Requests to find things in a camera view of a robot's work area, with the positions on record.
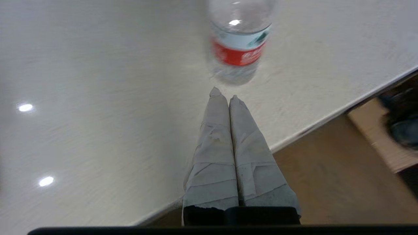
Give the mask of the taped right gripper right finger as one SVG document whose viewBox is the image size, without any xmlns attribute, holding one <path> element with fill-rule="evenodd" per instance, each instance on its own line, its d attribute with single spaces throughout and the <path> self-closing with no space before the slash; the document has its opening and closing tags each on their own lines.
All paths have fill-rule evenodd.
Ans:
<svg viewBox="0 0 418 235">
<path fill-rule="evenodd" d="M 245 208 L 278 209 L 286 216 L 283 220 L 300 223 L 297 195 L 278 167 L 250 110 L 235 95 L 229 111 L 240 204 Z"/>
</svg>

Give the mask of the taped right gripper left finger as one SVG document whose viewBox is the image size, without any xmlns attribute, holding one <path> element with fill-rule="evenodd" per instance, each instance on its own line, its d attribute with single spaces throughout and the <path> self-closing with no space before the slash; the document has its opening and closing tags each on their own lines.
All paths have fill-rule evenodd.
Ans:
<svg viewBox="0 0 418 235">
<path fill-rule="evenodd" d="M 183 226 L 222 226 L 225 214 L 239 206 L 228 102 L 214 87 L 193 157 L 187 163 Z"/>
</svg>

